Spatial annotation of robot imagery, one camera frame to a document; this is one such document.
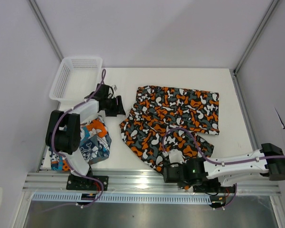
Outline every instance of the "patterned fabric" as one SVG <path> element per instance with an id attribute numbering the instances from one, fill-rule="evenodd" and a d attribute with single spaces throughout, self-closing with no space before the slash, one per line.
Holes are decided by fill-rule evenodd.
<path id="1" fill-rule="evenodd" d="M 101 116 L 83 123 L 80 126 L 81 141 L 79 149 L 85 161 L 89 164 L 106 160 L 110 155 L 111 138 Z M 68 171 L 69 166 L 61 156 L 53 153 L 49 148 L 52 170 Z"/>
<path id="2" fill-rule="evenodd" d="M 121 124 L 122 140 L 131 150 L 157 172 L 170 163 L 168 153 L 162 152 L 166 131 L 183 127 L 192 133 L 219 134 L 219 94 L 189 89 L 148 85 L 139 87 L 136 102 Z M 199 147 L 210 156 L 214 146 L 194 135 Z M 182 131 L 166 138 L 166 151 L 176 149 L 185 159 L 197 156 L 197 149 Z"/>

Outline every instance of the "laundry basket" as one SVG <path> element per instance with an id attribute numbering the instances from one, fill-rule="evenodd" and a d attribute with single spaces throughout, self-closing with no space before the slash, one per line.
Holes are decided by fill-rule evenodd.
<path id="1" fill-rule="evenodd" d="M 49 97 L 62 103 L 82 101 L 101 81 L 100 57 L 66 57 L 61 61 Z"/>

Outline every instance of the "white table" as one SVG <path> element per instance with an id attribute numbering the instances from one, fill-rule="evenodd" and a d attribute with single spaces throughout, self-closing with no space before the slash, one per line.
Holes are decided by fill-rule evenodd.
<path id="1" fill-rule="evenodd" d="M 118 95 L 123 98 L 123 107 L 129 112 L 135 102 L 139 86 L 156 85 L 219 92 L 218 128 L 219 135 L 201 134 L 214 145 L 212 157 L 235 156 L 252 151 L 244 118 L 229 69 L 203 68 L 106 68 L 105 83 L 116 85 Z M 66 110 L 75 104 L 61 104 Z M 112 138 L 110 157 L 92 165 L 102 169 L 149 169 L 122 141 L 119 123 L 125 117 L 104 117 Z M 43 168 L 50 169 L 49 154 Z"/>

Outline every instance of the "white wall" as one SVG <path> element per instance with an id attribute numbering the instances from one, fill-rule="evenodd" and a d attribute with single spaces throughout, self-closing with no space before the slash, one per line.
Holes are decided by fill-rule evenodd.
<path id="1" fill-rule="evenodd" d="M 271 0 L 37 0 L 65 56 L 234 68 Z"/>
<path id="2" fill-rule="evenodd" d="M 261 143 L 274 143 L 285 153 L 285 0 L 239 72 L 239 81 Z M 285 201 L 285 181 L 280 188 Z"/>
<path id="3" fill-rule="evenodd" d="M 0 1 L 0 228 L 9 227 L 28 171 L 36 167 L 59 66 L 25 0 Z"/>

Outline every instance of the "gray floor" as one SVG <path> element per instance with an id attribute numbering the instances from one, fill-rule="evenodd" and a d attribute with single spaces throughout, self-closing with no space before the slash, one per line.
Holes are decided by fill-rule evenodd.
<path id="1" fill-rule="evenodd" d="M 26 228 L 277 228 L 269 197 L 236 197 L 225 211 L 208 205 L 96 203 L 89 208 L 33 201 Z"/>

